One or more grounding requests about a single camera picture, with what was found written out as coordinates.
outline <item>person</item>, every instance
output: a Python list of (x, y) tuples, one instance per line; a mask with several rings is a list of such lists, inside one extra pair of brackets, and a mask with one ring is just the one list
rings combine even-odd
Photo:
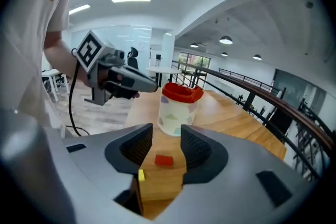
[[(41, 126), (65, 127), (42, 84), (43, 51), (53, 68), (73, 77), (76, 58), (62, 40), (70, 0), (9, 0), (0, 17), (0, 107), (33, 116)], [(78, 77), (88, 86), (82, 67)]]

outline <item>person's arm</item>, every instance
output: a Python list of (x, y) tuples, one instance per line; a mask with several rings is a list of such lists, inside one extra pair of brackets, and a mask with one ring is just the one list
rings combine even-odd
[[(68, 46), (62, 40), (62, 32), (47, 32), (44, 41), (44, 53), (53, 68), (69, 77), (75, 73), (77, 59), (71, 54)], [(79, 67), (77, 78), (89, 86), (87, 74), (83, 67)]]

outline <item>office chair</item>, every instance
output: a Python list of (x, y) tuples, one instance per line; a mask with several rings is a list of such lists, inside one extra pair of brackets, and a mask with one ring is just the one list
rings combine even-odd
[(138, 56), (137, 49), (131, 47), (131, 51), (127, 54), (127, 64), (133, 68), (138, 68), (138, 61), (136, 60), (136, 57)]

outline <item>yellow block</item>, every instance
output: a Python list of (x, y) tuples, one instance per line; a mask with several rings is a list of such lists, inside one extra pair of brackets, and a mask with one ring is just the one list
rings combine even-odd
[(140, 169), (139, 172), (138, 172), (138, 180), (139, 181), (145, 181), (145, 175), (144, 175), (142, 169)]

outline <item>white table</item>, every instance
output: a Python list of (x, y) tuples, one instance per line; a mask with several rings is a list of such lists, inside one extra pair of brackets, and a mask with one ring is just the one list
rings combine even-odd
[[(60, 72), (57, 69), (51, 69), (48, 71), (44, 71), (42, 72), (42, 77), (44, 78), (48, 78), (49, 79), (49, 83), (51, 86), (51, 91), (53, 92), (55, 101), (58, 102), (58, 97), (56, 92), (58, 92), (58, 88), (56, 85), (56, 78), (55, 76), (60, 74)], [(62, 74), (61, 77), (64, 79), (64, 83), (65, 83), (65, 87), (67, 89), (67, 93), (69, 94), (69, 86), (68, 86), (68, 81), (67, 81), (67, 76), (65, 74)]]
[(169, 82), (172, 82), (173, 74), (180, 74), (181, 71), (171, 67), (147, 67), (148, 71), (156, 73), (155, 81), (161, 87), (162, 74), (170, 74)]

